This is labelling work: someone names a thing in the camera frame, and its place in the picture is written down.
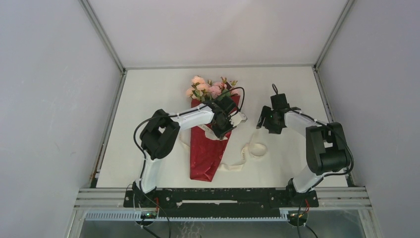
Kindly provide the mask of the cream ribbon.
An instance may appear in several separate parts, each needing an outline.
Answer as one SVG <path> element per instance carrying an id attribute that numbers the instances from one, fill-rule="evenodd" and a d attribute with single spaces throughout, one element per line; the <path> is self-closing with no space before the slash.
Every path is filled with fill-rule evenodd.
<path id="1" fill-rule="evenodd" d="M 205 135 L 207 138 L 216 140 L 215 134 L 211 131 L 210 127 L 208 127 L 205 124 L 201 124 L 198 127 L 202 128 L 205 131 Z M 267 152 L 267 147 L 263 144 L 259 144 L 255 142 L 255 139 L 258 136 L 259 131 L 255 130 L 251 140 L 242 148 L 241 155 L 238 161 L 235 164 L 229 165 L 224 164 L 222 161 L 219 164 L 219 167 L 217 171 L 223 171 L 223 172 L 239 172 L 243 169 L 247 159 L 255 159 L 260 160 L 263 158 L 263 156 Z M 179 141 L 184 148 L 184 151 L 188 154 L 187 162 L 190 163 L 190 136 L 191 136 L 191 129 L 188 129 L 187 131 L 183 131 L 179 133 Z"/>

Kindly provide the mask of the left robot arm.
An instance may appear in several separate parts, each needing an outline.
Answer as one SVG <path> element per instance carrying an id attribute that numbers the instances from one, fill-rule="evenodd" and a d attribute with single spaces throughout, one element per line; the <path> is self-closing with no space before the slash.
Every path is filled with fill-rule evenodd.
<path id="1" fill-rule="evenodd" d="M 144 155 L 144 165 L 135 187 L 136 201 L 144 207 L 153 204 L 161 160 L 173 149 L 179 132 L 199 125 L 210 125 L 209 133 L 222 140 L 247 117 L 230 97 L 218 98 L 180 113 L 169 114 L 162 109 L 135 129 L 133 138 Z"/>

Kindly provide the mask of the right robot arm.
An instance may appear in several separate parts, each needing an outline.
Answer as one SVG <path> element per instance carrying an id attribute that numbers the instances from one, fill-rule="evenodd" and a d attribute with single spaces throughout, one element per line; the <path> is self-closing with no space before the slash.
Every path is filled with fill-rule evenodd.
<path id="1" fill-rule="evenodd" d="M 300 206 L 306 194 L 325 177 L 344 176 L 354 167 L 354 158 L 346 142 L 340 123 L 323 123 L 292 107 L 285 94 L 271 96 L 271 106 L 264 106 L 257 128 L 266 128 L 271 134 L 281 134 L 284 128 L 292 129 L 306 139 L 306 162 L 302 171 L 291 178 L 286 192 L 287 202 Z"/>

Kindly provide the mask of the red wrapping paper sheet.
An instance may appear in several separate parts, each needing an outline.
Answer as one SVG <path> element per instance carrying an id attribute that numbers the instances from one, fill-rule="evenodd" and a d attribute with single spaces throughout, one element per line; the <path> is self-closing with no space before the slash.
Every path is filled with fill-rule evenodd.
<path id="1" fill-rule="evenodd" d="M 211 182 L 226 150 L 231 131 L 225 140 L 212 140 L 196 126 L 190 136 L 190 179 Z"/>

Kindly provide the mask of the pink flower stem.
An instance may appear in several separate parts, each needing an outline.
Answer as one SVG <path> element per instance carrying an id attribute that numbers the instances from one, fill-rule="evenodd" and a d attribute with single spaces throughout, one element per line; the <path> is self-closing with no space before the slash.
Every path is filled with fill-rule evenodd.
<path id="1" fill-rule="evenodd" d="M 227 78 L 221 77 L 221 81 L 214 82 L 208 89 L 208 93 L 212 99 L 217 98 L 227 88 Z"/>
<path id="2" fill-rule="evenodd" d="M 232 80 L 232 81 L 229 81 L 228 83 L 230 85 L 230 88 L 229 88 L 230 95 L 231 96 L 238 96 L 238 95 L 240 95 L 240 90 L 241 89 L 237 89 L 238 81 L 237 80 Z"/>
<path id="3" fill-rule="evenodd" d="M 196 100 L 200 98 L 197 90 L 192 87 L 186 90 L 186 96 Z"/>
<path id="4" fill-rule="evenodd" d="M 200 101 L 204 101 L 209 97 L 210 85 L 200 76 L 192 78 L 191 97 Z"/>

